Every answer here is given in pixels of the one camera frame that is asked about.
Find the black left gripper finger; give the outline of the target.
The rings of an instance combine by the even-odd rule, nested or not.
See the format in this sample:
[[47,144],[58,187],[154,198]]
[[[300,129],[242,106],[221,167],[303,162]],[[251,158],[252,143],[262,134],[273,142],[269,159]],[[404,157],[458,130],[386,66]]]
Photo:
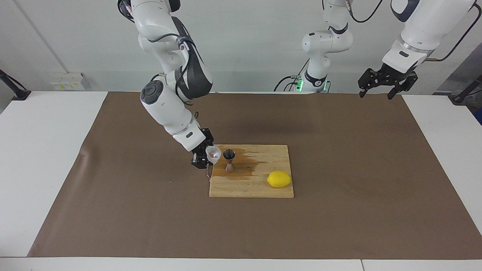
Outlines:
[[409,75],[401,84],[399,82],[395,82],[391,91],[388,92],[387,98],[391,100],[396,94],[399,94],[403,91],[409,91],[412,86],[417,82],[418,76],[417,75]]
[[358,79],[358,87],[360,88],[359,96],[360,98],[364,98],[365,95],[368,93],[368,90],[378,87],[378,76],[379,73],[373,69],[367,69],[363,75]]

